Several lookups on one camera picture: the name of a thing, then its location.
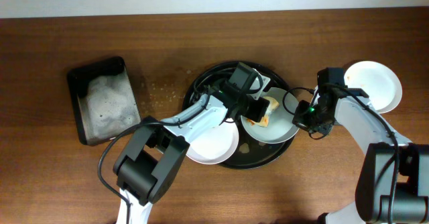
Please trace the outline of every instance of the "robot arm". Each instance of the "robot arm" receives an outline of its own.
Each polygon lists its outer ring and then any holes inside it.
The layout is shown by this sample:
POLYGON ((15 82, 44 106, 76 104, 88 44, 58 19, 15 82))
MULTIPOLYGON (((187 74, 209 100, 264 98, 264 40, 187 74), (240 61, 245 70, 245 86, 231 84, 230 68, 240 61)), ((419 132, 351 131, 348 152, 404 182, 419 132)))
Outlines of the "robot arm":
POLYGON ((309 133, 327 135, 333 123, 343 125, 362 149, 365 162, 359 177, 355 203, 319 217, 319 223, 387 223, 393 177, 394 142, 398 144, 399 172, 409 176, 397 183, 392 211, 394 223, 429 221, 429 146, 418 146, 394 130, 372 107, 361 89, 347 89, 341 68, 327 68, 318 73, 317 104, 298 105, 293 122, 309 133))
POLYGON ((161 122, 145 118, 146 124, 135 131, 113 168, 121 194, 131 203, 128 210, 121 201, 117 223, 127 222, 127 211, 130 223, 147 223, 152 204, 171 186, 189 143, 205 131, 236 115, 261 121, 269 101, 259 96, 268 82, 269 78, 239 64, 228 81, 213 84, 185 111, 161 122), (157 161, 144 150, 145 146, 156 147, 164 155, 157 161))

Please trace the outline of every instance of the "wooden table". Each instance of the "wooden table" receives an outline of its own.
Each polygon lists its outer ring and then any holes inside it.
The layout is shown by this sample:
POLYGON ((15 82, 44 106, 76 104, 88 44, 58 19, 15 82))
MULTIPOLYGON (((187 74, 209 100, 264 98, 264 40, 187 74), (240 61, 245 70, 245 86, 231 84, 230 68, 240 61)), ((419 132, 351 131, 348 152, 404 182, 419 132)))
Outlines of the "wooden table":
MULTIPOLYGON (((314 87, 322 68, 374 60, 404 90, 383 116, 427 143, 427 7, 1 19, 1 223, 116 220, 119 198, 97 178, 106 144, 79 143, 66 83, 70 68, 114 55, 125 59, 141 114, 158 119, 179 112, 192 80, 222 61, 258 62, 291 87, 314 87)), ((126 142, 106 158, 103 174, 112 184, 126 142)), ((343 127, 320 141, 300 131, 281 158, 255 170, 186 159, 149 222, 303 223, 353 201, 362 163, 343 127)))

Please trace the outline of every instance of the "soap suds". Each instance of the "soap suds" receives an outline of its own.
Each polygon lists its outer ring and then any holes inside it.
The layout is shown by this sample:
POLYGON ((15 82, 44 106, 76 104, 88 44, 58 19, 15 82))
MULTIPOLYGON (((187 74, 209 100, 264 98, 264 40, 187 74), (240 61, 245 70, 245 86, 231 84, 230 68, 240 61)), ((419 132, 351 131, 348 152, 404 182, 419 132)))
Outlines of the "soap suds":
POLYGON ((79 99, 79 105, 89 143, 116 136, 140 122, 126 70, 90 81, 88 94, 79 99))

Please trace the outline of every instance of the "black cable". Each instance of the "black cable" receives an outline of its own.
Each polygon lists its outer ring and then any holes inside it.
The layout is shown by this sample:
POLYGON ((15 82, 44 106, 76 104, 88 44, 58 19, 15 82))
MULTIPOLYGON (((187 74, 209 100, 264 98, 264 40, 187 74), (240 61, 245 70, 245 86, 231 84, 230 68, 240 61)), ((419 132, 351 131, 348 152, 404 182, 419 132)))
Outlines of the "black cable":
POLYGON ((384 126, 384 128, 387 131, 387 133, 389 134, 389 137, 392 140, 394 148, 395 148, 395 165, 393 167, 393 176, 392 176, 392 179, 391 179, 390 199, 389 199, 389 211, 388 211, 388 214, 387 214, 387 222, 389 224, 392 224, 393 223, 393 216, 392 216, 392 212, 393 212, 393 200, 395 198, 397 176, 399 174, 399 169, 400 169, 399 144, 397 143, 397 140, 396 140, 396 137, 395 137, 395 133, 390 129, 390 127, 383 120, 383 118, 380 117, 380 115, 378 113, 374 112, 371 108, 369 108, 366 104, 364 104, 361 100, 359 100, 356 96, 354 96, 354 94, 352 94, 346 88, 338 86, 338 85, 330 84, 330 83, 323 84, 323 86, 327 86, 327 87, 331 87, 331 88, 337 88, 337 89, 340 89, 341 91, 347 93, 348 95, 350 95, 365 110, 367 110, 372 116, 374 116, 378 121, 380 121, 380 123, 384 126))
POLYGON ((218 71, 218 72, 212 72, 212 73, 208 73, 208 74, 204 74, 200 77, 198 77, 195 81, 194 81, 194 92, 195 93, 201 93, 198 88, 206 81, 208 80, 210 77, 215 76, 215 75, 232 75, 232 72, 227 72, 227 71, 218 71))
POLYGON ((232 121, 227 121, 227 119, 228 119, 228 113, 225 115, 225 117, 223 118, 223 120, 221 121, 221 124, 222 123, 235 123, 235 119, 233 118, 233 120, 232 121))
POLYGON ((291 112, 291 111, 286 107, 285 100, 286 100, 286 96, 287 96, 290 92, 292 92, 293 90, 297 90, 297 89, 301 89, 301 90, 308 91, 310 94, 313 94, 313 95, 314 95, 313 100, 311 100, 311 103, 310 103, 309 108, 308 108, 307 110, 305 110, 305 112, 303 112, 303 113, 301 113, 301 114, 299 114, 299 115, 298 115, 298 116, 303 116, 303 115, 307 114, 307 113, 310 111, 310 108, 311 108, 311 106, 313 106, 313 103, 314 103, 314 100, 315 100, 315 98, 316 98, 316 96, 317 96, 317 92, 318 92, 318 91, 314 92, 314 90, 313 90, 313 89, 308 89, 308 88, 305 88, 305 87, 294 87, 294 88, 292 88, 292 89, 287 90, 287 91, 286 91, 286 93, 285 93, 285 94, 284 94, 284 96, 283 96, 282 103, 283 103, 283 107, 284 107, 284 109, 285 109, 288 113, 292 114, 293 116, 295 116, 295 113, 291 112))
POLYGON ((310 136, 314 140, 320 140, 327 136, 327 134, 322 135, 321 137, 313 137, 313 133, 308 132, 308 136, 310 136))
POLYGON ((209 99, 210 99, 211 94, 207 95, 207 99, 206 102, 204 103, 204 105, 201 107, 200 110, 198 110, 198 112, 196 112, 195 114, 193 114, 192 116, 190 116, 189 118, 181 121, 179 119, 179 121, 177 123, 166 123, 163 121, 155 121, 155 122, 149 122, 149 123, 138 123, 137 125, 131 126, 129 128, 127 128, 126 130, 122 131, 120 134, 118 134, 116 136, 116 138, 114 140, 112 140, 109 145, 106 147, 105 151, 101 154, 100 160, 99 160, 99 165, 97 168, 97 174, 99 176, 99 179, 101 181, 101 183, 103 183, 104 186, 106 186, 106 188, 108 188, 111 192, 113 192, 115 195, 117 195, 119 198, 121 198, 123 201, 125 201, 125 204, 127 205, 127 222, 126 224, 129 223, 129 214, 130 214, 130 208, 131 208, 131 203, 129 202, 129 200, 127 199, 127 197, 123 196, 121 193, 119 193, 117 190, 115 190, 109 183, 106 182, 106 180, 103 178, 102 174, 101 174, 101 167, 103 165, 103 161, 107 155, 107 153, 109 153, 110 149, 113 147, 113 145, 116 144, 116 142, 123 136, 132 133, 133 131, 139 129, 140 127, 143 126, 148 126, 148 125, 165 125, 165 126, 180 126, 190 120, 192 120, 194 117, 196 117, 198 114, 200 114, 202 111, 204 111, 204 109, 206 109, 209 99))

